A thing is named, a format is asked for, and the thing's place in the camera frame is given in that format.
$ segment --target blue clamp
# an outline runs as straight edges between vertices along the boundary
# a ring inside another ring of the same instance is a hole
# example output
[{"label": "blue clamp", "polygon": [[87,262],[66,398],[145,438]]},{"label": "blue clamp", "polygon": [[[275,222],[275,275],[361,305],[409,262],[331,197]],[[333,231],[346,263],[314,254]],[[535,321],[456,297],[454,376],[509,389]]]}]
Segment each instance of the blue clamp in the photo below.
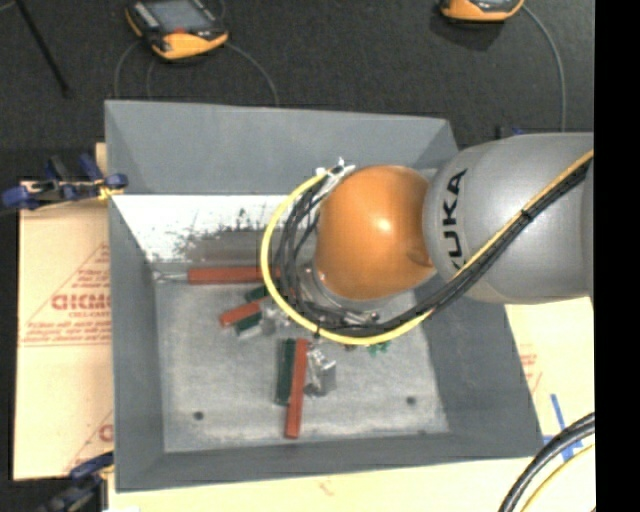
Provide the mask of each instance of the blue clamp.
[{"label": "blue clamp", "polygon": [[124,174],[104,176],[88,154],[79,158],[82,178],[73,179],[60,157],[52,156],[44,168],[45,179],[30,187],[20,185],[2,193],[5,208],[35,210],[41,206],[98,197],[103,191],[122,190],[129,180]]},{"label": "blue clamp", "polygon": [[99,455],[72,469],[69,473],[72,485],[56,494],[47,503],[35,509],[35,512],[76,512],[86,505],[102,485],[98,474],[101,469],[114,463],[113,452]]}]

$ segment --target gray surface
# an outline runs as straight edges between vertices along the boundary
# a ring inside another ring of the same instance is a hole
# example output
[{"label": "gray surface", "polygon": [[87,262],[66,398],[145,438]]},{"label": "gray surface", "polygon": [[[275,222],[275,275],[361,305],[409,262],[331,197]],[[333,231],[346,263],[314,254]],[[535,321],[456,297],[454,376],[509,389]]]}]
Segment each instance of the gray surface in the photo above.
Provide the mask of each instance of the gray surface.
[{"label": "gray surface", "polygon": [[[287,442],[286,409],[273,403],[277,348],[280,339],[308,333],[281,327],[268,337],[238,339],[221,328],[218,316],[242,304],[251,288],[156,287],[167,452]],[[424,334],[418,329],[405,338],[376,356],[364,347],[347,352],[322,344],[337,361],[338,389],[305,399],[298,442],[446,432]]]},{"label": "gray surface", "polygon": [[131,194],[283,193],[339,157],[437,167],[457,151],[449,123],[417,116],[107,101],[110,173]]}]

